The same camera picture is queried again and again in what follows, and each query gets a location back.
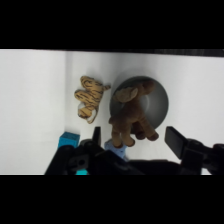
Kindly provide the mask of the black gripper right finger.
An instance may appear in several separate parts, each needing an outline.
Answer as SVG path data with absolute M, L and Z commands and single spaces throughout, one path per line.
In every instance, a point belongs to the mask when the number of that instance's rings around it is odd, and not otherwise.
M 207 147 L 195 139 L 187 139 L 174 127 L 165 131 L 165 143 L 181 161 L 181 172 L 200 175 L 206 169 L 212 175 L 224 175 L 224 144 Z

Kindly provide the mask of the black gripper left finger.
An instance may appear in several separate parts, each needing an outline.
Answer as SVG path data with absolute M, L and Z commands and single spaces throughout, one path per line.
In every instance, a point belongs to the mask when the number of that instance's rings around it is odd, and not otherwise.
M 91 139 L 81 141 L 77 146 L 66 143 L 54 154 L 45 171 L 46 175 L 75 175 L 80 170 L 89 174 L 103 173 L 109 165 L 108 153 L 100 146 L 101 128 L 96 127 Z

